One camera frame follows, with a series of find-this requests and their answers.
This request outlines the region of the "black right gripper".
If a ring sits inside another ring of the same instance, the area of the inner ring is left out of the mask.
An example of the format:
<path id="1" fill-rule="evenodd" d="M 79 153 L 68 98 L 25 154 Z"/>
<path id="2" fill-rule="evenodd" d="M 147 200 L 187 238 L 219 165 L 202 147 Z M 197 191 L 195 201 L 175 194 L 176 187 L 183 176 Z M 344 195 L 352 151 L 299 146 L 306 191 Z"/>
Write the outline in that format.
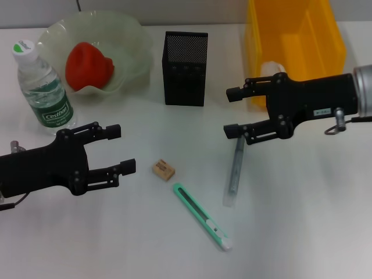
<path id="1" fill-rule="evenodd" d="M 285 73 L 274 76 L 246 78 L 242 88 L 226 90 L 229 102 L 267 95 L 269 120 L 252 124 L 225 125 L 228 139 L 243 137 L 247 145 L 291 138 L 303 122 L 335 116 L 341 108 L 345 115 L 357 113 L 357 93 L 351 74 L 307 81 L 291 80 Z"/>

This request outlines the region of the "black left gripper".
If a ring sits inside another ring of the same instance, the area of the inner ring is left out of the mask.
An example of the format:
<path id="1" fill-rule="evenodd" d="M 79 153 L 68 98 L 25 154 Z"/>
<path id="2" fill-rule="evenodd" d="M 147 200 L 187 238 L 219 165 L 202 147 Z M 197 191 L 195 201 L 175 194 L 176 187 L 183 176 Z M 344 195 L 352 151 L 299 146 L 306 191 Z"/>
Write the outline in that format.
<path id="1" fill-rule="evenodd" d="M 5 198 L 63 186 L 75 195 L 116 188 L 119 176 L 136 172 L 135 159 L 88 170 L 84 145 L 121 137 L 121 127 L 102 128 L 97 121 L 72 130 L 62 129 L 54 141 L 40 148 L 1 156 L 1 194 Z"/>

